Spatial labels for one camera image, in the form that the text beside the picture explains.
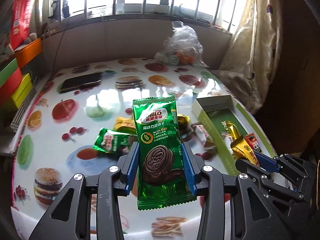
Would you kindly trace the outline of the yellow gold snack packet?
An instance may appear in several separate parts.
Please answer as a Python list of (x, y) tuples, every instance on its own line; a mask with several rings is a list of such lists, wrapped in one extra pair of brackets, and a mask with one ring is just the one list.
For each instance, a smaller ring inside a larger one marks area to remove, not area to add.
[(259, 161), (255, 156), (252, 148), (246, 142), (244, 137), (241, 135), (231, 143), (231, 149), (236, 159), (244, 158), (248, 160), (250, 163), (260, 167)]

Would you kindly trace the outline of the red black candy packet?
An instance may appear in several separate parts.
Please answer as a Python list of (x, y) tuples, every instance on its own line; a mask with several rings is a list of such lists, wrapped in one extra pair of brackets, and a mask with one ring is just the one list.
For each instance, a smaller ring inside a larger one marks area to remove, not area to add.
[(257, 151), (257, 152), (262, 152), (259, 142), (257, 141), (254, 133), (250, 133), (245, 135), (245, 141), (249, 144), (252, 150)]

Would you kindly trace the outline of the green Milo biscuit packet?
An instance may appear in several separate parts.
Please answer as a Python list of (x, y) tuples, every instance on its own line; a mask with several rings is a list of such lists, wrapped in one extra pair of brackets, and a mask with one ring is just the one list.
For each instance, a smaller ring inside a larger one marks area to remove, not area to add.
[(134, 100), (132, 108), (139, 142), (138, 210), (195, 201), (183, 169), (175, 96)]

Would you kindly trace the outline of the long gold snack bar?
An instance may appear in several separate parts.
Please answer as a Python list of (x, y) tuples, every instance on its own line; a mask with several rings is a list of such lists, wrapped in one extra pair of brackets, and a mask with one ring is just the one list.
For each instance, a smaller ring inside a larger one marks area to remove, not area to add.
[(223, 121), (222, 125), (224, 126), (226, 132), (233, 138), (233, 140), (236, 140), (240, 137), (241, 134), (237, 126), (231, 121)]

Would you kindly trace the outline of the green white cardboard box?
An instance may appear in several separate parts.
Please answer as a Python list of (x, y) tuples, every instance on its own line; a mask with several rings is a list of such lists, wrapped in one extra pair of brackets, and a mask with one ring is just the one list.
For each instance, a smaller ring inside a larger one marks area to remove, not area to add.
[(223, 173), (238, 174), (235, 167), (235, 157), (231, 149), (233, 138), (225, 125), (227, 122), (235, 125), (238, 132), (243, 136), (252, 133), (264, 155), (276, 156), (272, 144), (256, 120), (231, 95), (196, 98), (192, 105), (192, 111), (215, 142), (217, 155), (224, 166), (221, 169)]

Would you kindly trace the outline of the cream patterned curtain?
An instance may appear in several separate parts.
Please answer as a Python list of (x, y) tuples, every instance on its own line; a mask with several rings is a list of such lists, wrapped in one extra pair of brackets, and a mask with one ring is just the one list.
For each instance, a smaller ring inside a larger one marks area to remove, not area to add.
[(263, 106), (283, 46), (283, 0), (247, 0), (214, 75), (252, 114)]

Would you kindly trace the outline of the black smartphone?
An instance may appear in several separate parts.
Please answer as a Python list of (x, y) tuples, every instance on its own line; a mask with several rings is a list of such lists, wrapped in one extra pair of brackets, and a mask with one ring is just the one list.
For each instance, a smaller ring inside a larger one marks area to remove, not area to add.
[(97, 72), (67, 79), (63, 81), (59, 88), (59, 93), (67, 93), (83, 87), (98, 85), (101, 83), (102, 75), (102, 72)]

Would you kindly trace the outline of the red woven box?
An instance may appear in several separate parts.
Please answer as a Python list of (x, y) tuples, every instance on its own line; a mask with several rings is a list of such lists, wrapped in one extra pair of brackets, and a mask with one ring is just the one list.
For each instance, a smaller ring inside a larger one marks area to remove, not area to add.
[(15, 92), (15, 90), (19, 87), (22, 82), (22, 72), (20, 68), (17, 68), (11, 76), (7, 79), (7, 81), (1, 86), (1, 105), (5, 103)]

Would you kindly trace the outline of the clear plastic bag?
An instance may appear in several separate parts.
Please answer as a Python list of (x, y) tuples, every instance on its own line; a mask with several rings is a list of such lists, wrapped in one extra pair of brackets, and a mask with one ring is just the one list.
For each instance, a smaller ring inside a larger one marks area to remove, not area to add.
[(196, 31), (184, 25), (182, 21), (172, 22), (172, 31), (172, 37), (163, 43), (163, 50), (155, 54), (155, 61), (170, 66), (191, 65), (208, 68), (202, 59), (203, 46)]

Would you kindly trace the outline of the red snack bag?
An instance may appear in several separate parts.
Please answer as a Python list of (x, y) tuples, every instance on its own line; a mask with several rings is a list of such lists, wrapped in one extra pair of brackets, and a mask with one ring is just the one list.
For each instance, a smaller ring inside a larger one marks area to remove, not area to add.
[(10, 45), (16, 50), (29, 36), (31, 13), (35, 0), (14, 0), (10, 28)]

